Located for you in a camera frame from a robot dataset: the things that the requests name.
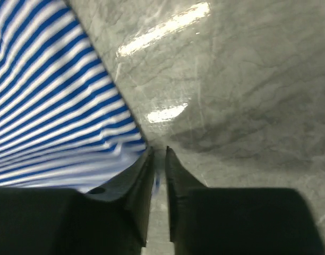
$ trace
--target gray marble surface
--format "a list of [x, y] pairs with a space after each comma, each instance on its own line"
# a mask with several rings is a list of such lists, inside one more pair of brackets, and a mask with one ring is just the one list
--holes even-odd
[[[69, 0], [149, 141], [209, 186], [299, 189], [325, 238], [325, 0]], [[166, 186], [143, 254], [173, 254]]]

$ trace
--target glossy surface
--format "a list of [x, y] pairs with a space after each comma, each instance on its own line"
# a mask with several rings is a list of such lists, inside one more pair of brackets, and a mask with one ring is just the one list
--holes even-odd
[[[69, 2], [161, 157], [297, 188], [325, 238], [325, 0]], [[173, 254], [164, 185], [152, 203], [143, 253]]]

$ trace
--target small hole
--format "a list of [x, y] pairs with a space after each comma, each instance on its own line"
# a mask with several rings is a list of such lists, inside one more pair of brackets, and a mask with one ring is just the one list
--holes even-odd
[[104, 193], [106, 190], [103, 187], [97, 187], [95, 189], [92, 189], [91, 191], [89, 191], [90, 194], [101, 194]]

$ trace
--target black plastic piece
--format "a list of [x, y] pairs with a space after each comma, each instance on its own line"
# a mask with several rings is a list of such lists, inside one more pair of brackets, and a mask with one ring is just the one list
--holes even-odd
[[207, 188], [167, 148], [175, 254], [323, 255], [310, 210], [292, 189]]
[[0, 188], [0, 255], [139, 255], [147, 237], [152, 160], [149, 148], [89, 194]]

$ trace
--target blue and white striped fabric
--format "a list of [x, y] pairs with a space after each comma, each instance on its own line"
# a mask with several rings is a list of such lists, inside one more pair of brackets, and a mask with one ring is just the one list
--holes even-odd
[[62, 0], [0, 0], [0, 186], [87, 192], [145, 149]]

